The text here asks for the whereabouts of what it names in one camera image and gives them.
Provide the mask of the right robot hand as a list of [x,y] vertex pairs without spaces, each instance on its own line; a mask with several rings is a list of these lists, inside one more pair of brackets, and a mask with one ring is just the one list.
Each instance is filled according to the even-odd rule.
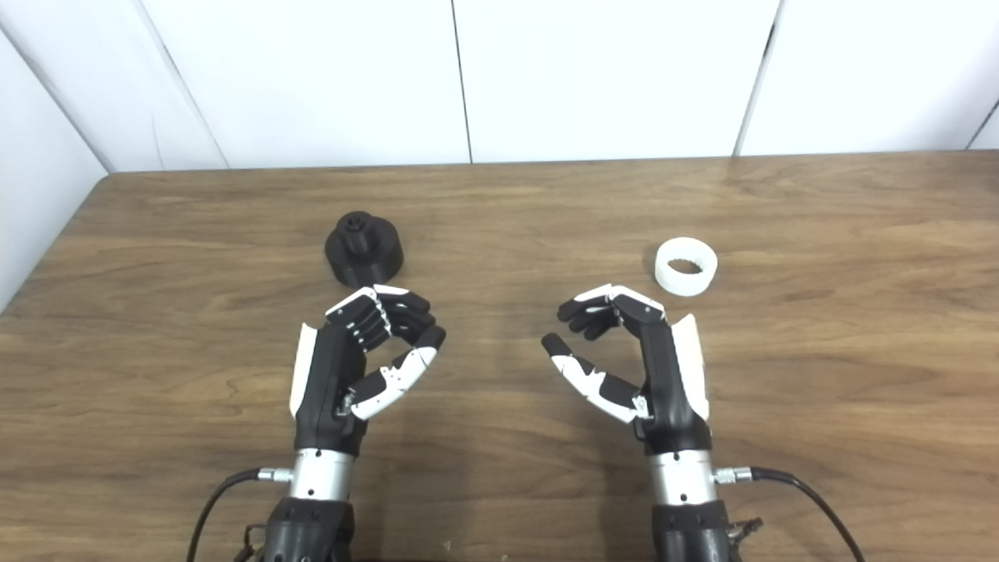
[[663,304],[627,287],[606,284],[559,306],[557,320],[595,341],[621,327],[638,339],[645,381],[636,386],[571,351],[559,334],[540,340],[561,376],[590,404],[634,427],[650,456],[713,448],[695,318],[667,322]]

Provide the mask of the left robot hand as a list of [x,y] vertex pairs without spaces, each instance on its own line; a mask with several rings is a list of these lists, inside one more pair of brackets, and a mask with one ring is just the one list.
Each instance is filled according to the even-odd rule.
[[300,329],[290,413],[295,450],[357,457],[368,423],[402,399],[445,342],[431,304],[407,289],[363,287]]

